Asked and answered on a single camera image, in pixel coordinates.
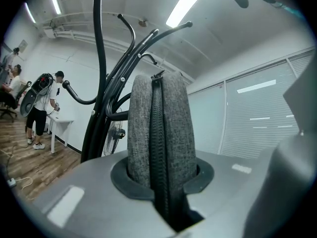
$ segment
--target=window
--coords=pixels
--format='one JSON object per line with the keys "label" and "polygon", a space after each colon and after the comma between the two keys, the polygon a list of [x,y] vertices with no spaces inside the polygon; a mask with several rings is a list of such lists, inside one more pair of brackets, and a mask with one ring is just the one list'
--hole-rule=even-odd
{"label": "window", "polygon": [[218,153],[224,117],[224,87],[214,86],[188,96],[197,150]]}
{"label": "window", "polygon": [[287,62],[227,81],[227,115],[221,154],[257,158],[298,133],[283,93],[296,77]]}
{"label": "window", "polygon": [[314,54],[314,51],[308,51],[306,53],[294,56],[289,59],[297,76],[302,74],[302,72],[306,69],[308,63],[313,57],[313,54]]}

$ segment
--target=gray plastic surface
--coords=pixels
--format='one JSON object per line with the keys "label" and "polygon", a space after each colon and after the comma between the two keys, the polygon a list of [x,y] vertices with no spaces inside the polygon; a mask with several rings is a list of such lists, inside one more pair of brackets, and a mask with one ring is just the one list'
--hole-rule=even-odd
{"label": "gray plastic surface", "polygon": [[[208,219],[181,234],[241,237],[247,214],[265,178],[271,153],[272,150],[267,150],[262,152],[261,158],[248,160],[197,151],[197,157],[209,162],[215,175],[205,190],[187,198],[190,208]],[[46,215],[70,186],[77,186],[84,189],[85,194],[67,221],[66,230],[92,238],[175,235],[151,202],[129,199],[112,184],[110,171],[126,156],[127,151],[123,151],[82,163],[42,192],[34,205]],[[233,165],[252,168],[252,171],[248,174],[233,169]]]}

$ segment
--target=office chair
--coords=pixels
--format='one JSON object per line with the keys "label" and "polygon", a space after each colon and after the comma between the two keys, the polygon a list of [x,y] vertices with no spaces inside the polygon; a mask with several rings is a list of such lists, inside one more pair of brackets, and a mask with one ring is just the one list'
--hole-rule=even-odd
{"label": "office chair", "polygon": [[11,94],[9,93],[6,93],[4,91],[1,91],[0,92],[0,102],[3,102],[4,105],[6,106],[6,109],[3,110],[1,116],[0,116],[0,119],[5,115],[5,114],[8,114],[9,116],[11,116],[12,118],[12,122],[14,122],[14,117],[12,116],[12,114],[15,115],[15,117],[17,117],[17,113],[10,110],[10,108],[12,109],[17,109],[18,107],[18,103],[19,103],[19,99],[21,98],[22,96],[22,93],[32,85],[32,82],[31,81],[28,81],[26,83],[25,86],[22,87],[22,89],[20,90],[20,92],[18,93],[18,95],[16,96],[16,98],[14,98]]}

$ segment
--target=wooden floor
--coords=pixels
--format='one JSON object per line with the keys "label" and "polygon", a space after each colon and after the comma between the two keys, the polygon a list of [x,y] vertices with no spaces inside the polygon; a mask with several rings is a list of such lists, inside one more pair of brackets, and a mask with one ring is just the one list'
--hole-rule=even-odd
{"label": "wooden floor", "polygon": [[80,154],[55,140],[55,153],[52,155],[51,136],[47,133],[44,133],[42,138],[45,149],[34,150],[32,145],[26,142],[25,121],[25,118],[18,117],[12,123],[7,115],[0,119],[0,163],[1,169],[5,170],[9,157],[3,151],[10,155],[12,146],[17,144],[13,157],[9,160],[8,173],[16,180],[31,178],[17,181],[14,190],[19,196],[33,200],[47,186],[77,166],[80,163]]}

